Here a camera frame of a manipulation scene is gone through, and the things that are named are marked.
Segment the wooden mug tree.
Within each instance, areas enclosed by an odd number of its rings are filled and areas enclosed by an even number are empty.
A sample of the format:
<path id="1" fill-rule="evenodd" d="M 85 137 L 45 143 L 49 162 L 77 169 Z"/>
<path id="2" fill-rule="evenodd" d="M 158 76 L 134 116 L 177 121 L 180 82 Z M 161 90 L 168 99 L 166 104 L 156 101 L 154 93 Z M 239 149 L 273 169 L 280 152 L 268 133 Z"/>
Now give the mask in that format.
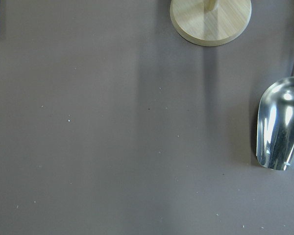
<path id="1" fill-rule="evenodd" d="M 247 28 L 250 0 L 172 0 L 170 18 L 185 40 L 205 47 L 227 44 Z"/>

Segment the metal scoop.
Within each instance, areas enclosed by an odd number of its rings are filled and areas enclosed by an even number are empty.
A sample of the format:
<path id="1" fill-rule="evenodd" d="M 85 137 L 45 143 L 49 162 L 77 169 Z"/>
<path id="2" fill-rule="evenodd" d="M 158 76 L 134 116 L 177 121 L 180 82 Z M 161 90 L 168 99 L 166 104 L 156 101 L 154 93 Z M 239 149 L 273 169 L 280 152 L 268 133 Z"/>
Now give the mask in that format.
<path id="1" fill-rule="evenodd" d="M 294 68 L 290 77 L 269 86 L 257 115 L 256 157 L 273 170 L 294 169 Z"/>

